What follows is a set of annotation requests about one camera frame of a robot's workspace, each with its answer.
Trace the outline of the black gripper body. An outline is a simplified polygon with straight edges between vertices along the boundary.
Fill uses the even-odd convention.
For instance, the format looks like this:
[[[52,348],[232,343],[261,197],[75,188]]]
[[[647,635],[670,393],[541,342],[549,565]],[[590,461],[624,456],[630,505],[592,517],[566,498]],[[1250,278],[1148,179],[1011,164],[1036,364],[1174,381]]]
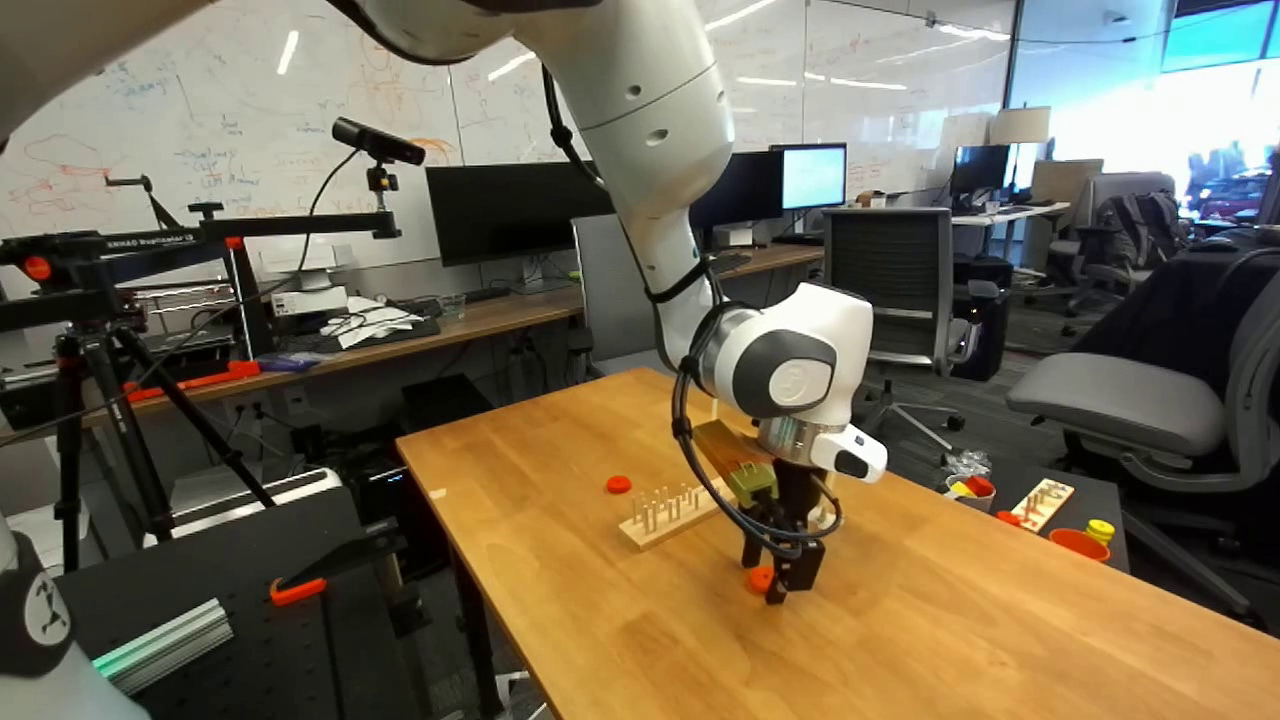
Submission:
[[[814,522],[821,505],[836,505],[821,470],[773,461],[764,487],[746,500],[746,565],[764,553],[777,562],[814,562],[842,522]]]

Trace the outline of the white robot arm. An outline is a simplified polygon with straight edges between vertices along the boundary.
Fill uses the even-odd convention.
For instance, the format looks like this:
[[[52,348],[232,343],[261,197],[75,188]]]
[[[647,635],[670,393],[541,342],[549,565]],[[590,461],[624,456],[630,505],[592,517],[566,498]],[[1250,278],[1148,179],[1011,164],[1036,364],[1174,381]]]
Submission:
[[[755,428],[737,435],[679,416],[673,439],[770,597],[818,583],[845,510],[831,471],[877,480],[888,450],[851,405],[872,354],[872,304],[826,284],[737,304],[694,238],[694,204],[725,178],[732,111],[694,0],[329,0],[370,42],[411,63],[465,63],[526,44],[568,109],[560,139],[585,147],[641,268],[661,354],[679,398],[709,393]]]

